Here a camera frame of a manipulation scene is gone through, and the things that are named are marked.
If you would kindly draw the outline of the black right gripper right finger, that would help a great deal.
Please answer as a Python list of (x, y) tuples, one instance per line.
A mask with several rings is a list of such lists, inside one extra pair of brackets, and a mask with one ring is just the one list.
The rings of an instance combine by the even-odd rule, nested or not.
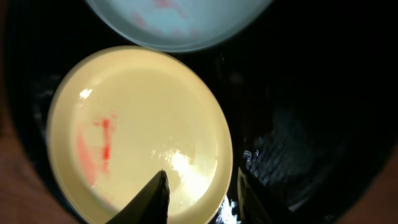
[(238, 201), (242, 223), (293, 224), (299, 220), (251, 174), (238, 169)]

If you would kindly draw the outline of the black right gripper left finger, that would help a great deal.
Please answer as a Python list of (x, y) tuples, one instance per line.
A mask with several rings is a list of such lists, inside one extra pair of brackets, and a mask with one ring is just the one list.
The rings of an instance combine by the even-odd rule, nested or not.
[(106, 224), (166, 224), (169, 202), (169, 182), (161, 170)]

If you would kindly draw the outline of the yellow plate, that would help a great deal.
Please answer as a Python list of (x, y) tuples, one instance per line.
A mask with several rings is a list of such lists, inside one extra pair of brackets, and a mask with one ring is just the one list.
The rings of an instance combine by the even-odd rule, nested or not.
[(216, 98), (186, 65), (137, 46), (75, 65), (47, 119), (50, 165), (87, 223), (106, 223), (159, 171), (169, 223), (209, 223), (231, 181), (233, 147)]

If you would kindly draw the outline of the mint green plate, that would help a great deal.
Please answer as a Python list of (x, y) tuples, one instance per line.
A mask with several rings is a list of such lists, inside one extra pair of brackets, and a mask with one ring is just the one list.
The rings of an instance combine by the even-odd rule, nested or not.
[(229, 39), (272, 0), (86, 0), (113, 31), (143, 47), (193, 52)]

